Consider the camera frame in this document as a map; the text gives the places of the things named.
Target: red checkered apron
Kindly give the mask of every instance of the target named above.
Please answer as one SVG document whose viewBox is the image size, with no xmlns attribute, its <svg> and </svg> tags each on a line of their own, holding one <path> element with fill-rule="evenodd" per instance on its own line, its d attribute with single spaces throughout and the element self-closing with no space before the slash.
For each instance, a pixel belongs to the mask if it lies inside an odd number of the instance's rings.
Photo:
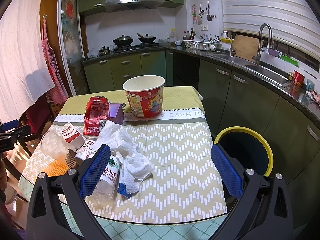
<svg viewBox="0 0 320 240">
<path fill-rule="evenodd" d="M 47 63 L 52 81 L 54 82 L 54 85 L 55 85 L 54 88 L 50 89 L 47 92 L 47 99 L 52 100 L 55 105 L 62 104 L 68 99 L 68 93 L 62 83 L 62 79 L 60 77 L 58 64 L 57 64 L 56 57 L 54 55 L 54 51 L 49 45 L 48 36 L 47 36 L 47 25 L 46 25 L 45 19 L 43 19 L 41 43 L 42 43 L 44 58 Z"/>
</svg>

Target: kitchen faucet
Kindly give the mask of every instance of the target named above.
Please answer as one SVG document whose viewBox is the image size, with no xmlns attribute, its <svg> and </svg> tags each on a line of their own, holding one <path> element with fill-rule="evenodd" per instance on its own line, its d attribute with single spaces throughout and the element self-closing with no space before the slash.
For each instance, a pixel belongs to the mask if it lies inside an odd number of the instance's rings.
<svg viewBox="0 0 320 240">
<path fill-rule="evenodd" d="M 220 37 L 222 36 L 223 33 L 229 33 L 231 37 L 231 47 L 230 47 L 230 56 L 232 57 L 232 34 L 230 32 L 224 31 L 220 34 Z"/>
<path fill-rule="evenodd" d="M 259 65 L 260 65 L 260 60 L 261 60 L 261 45 L 262 45 L 262 31 L 263 31 L 264 27 L 267 27 L 268 30 L 269 30 L 269 44 L 268 44 L 268 48 L 269 48 L 269 49 L 273 49 L 272 29 L 271 29 L 271 27 L 270 27 L 269 24 L 264 23 L 264 24 L 261 25 L 260 31 L 259 31 L 259 45 L 258 45 L 257 55 L 252 57 L 252 59 L 256 62 L 256 63 L 255 63 L 256 66 L 259 66 Z"/>
</svg>

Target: floor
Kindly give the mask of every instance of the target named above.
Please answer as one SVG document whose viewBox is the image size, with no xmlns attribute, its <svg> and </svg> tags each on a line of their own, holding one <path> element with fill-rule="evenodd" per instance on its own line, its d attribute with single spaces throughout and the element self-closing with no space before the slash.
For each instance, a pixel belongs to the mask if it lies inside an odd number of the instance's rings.
<svg viewBox="0 0 320 240">
<path fill-rule="evenodd" d="M 51 126 L 51 122 L 47 122 L 42 132 L 42 135 L 50 128 L 50 126 Z M 38 139 L 27 142 L 27 147 L 31 153 L 34 152 L 34 150 L 36 149 L 39 143 L 40 143 L 40 140 Z M 7 153 L 8 153 L 7 158 L 18 169 L 18 171 L 22 173 L 24 168 L 26 167 L 26 164 L 28 163 L 30 156 L 24 151 L 24 149 L 19 144 L 15 145 L 15 148 L 11 151 L 8 151 Z M 26 229 L 29 204 L 23 201 L 22 199 L 20 199 L 18 196 L 15 196 L 15 191 L 17 192 L 17 194 L 21 195 L 22 197 L 23 197 L 23 194 L 18 188 L 18 181 L 8 171 L 7 171 L 7 175 L 9 180 L 8 180 L 8 188 L 6 189 L 6 195 L 8 199 L 10 199 L 8 195 L 14 198 L 12 203 L 10 203 L 9 205 L 6 205 L 7 210 L 11 214 L 12 220 L 16 224 L 17 228 Z"/>
</svg>

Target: yellow trash can rim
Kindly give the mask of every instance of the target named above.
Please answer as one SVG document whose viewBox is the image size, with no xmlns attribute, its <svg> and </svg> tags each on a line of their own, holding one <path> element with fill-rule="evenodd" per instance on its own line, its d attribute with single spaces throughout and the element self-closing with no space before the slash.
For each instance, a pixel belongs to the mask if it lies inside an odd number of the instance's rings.
<svg viewBox="0 0 320 240">
<path fill-rule="evenodd" d="M 246 127 L 242 127 L 242 126 L 232 126 L 232 127 L 228 127 L 228 128 L 225 128 L 224 130 L 222 130 L 218 135 L 217 137 L 215 138 L 214 140 L 214 144 L 217 144 L 220 142 L 220 139 L 228 134 L 228 133 L 231 133 L 231 132 L 245 132 L 245 133 L 248 133 L 252 136 L 254 136 L 262 145 L 263 147 L 265 148 L 267 154 L 268 154 L 268 168 L 264 174 L 264 176 L 269 176 L 271 171 L 272 171 L 272 168 L 273 168 L 273 154 L 272 154 L 272 150 L 270 148 L 270 145 L 267 143 L 267 141 L 260 135 L 258 134 L 256 131 L 254 130 L 251 130 L 249 128 L 246 128 Z"/>
</svg>

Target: granite countertop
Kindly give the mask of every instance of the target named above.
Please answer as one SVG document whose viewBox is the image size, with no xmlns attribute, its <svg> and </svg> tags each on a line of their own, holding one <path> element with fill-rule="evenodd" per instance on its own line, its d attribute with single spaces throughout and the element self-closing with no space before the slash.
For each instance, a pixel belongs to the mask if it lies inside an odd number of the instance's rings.
<svg viewBox="0 0 320 240">
<path fill-rule="evenodd" d="M 279 96 L 281 96 L 282 98 L 290 102 L 292 105 L 294 105 L 320 129 L 320 107 L 306 95 L 306 91 L 304 89 L 299 88 L 294 84 L 292 84 L 287 88 L 277 86 L 276 84 L 273 84 L 268 79 L 262 77 L 261 75 L 253 71 L 250 71 L 247 68 L 241 67 L 228 60 L 214 57 L 217 54 L 216 52 L 199 51 L 195 49 L 183 48 L 180 46 L 149 47 L 149 48 L 141 48 L 136 50 L 128 50 L 128 51 L 123 51 L 118 53 L 111 52 L 108 55 L 104 55 L 104 56 L 100 56 L 92 59 L 86 59 L 83 61 L 83 64 L 88 65 L 98 61 L 105 60 L 107 58 L 118 57 L 118 56 L 123 56 L 127 54 L 132 54 L 132 53 L 140 53 L 144 51 L 166 50 L 166 49 L 187 54 L 193 57 L 197 57 L 199 59 L 202 59 L 214 64 L 218 64 L 222 67 L 235 71 L 241 75 L 244 75 L 264 85 L 265 87 L 269 88 L 270 90 L 272 90 L 273 92 L 277 93 Z"/>
</svg>

